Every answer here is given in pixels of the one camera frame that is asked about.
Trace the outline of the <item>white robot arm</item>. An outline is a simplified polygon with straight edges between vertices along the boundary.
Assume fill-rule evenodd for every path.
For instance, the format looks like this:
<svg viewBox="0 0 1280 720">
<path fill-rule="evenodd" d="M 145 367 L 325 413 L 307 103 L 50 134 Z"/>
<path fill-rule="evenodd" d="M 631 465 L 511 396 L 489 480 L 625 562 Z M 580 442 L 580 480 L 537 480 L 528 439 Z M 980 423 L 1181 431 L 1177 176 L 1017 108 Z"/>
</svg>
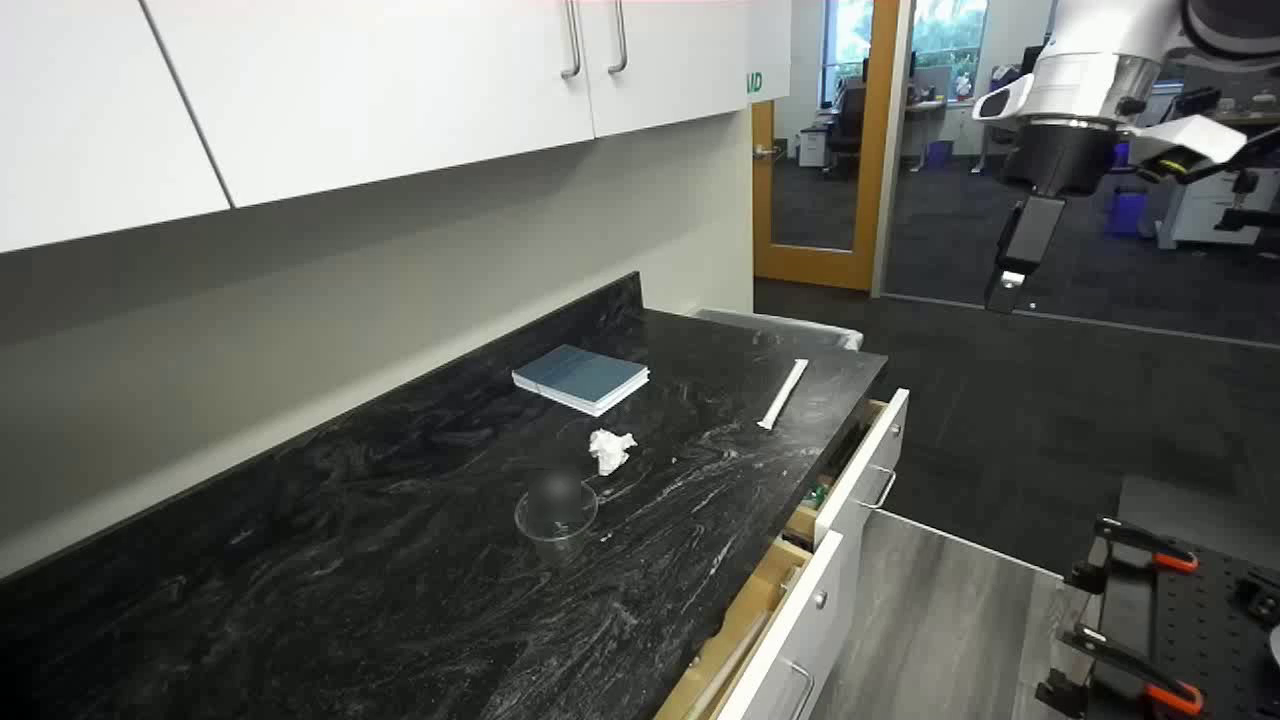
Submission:
<svg viewBox="0 0 1280 720">
<path fill-rule="evenodd" d="M 1118 146 L 1145 181 L 1194 182 L 1262 145 L 1209 112 L 1145 125 L 1163 63 L 1273 70 L 1280 0 L 1056 0 L 1034 68 L 971 103 L 978 125 L 1017 129 L 1006 181 L 1019 198 L 996 239 L 984 286 L 994 310 L 1025 296 L 1069 198 L 1095 192 Z"/>
</svg>

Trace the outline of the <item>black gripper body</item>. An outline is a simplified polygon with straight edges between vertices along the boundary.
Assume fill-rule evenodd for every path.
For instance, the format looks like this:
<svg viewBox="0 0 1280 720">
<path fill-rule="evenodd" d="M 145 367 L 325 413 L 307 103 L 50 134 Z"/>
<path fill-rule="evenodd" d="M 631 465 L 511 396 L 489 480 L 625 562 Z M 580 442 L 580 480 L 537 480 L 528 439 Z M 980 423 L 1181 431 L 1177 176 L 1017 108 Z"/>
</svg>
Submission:
<svg viewBox="0 0 1280 720">
<path fill-rule="evenodd" d="M 1118 130 L 1083 118 L 1028 118 L 1017 146 L 1017 181 L 1034 196 L 1091 196 L 1112 166 Z"/>
</svg>

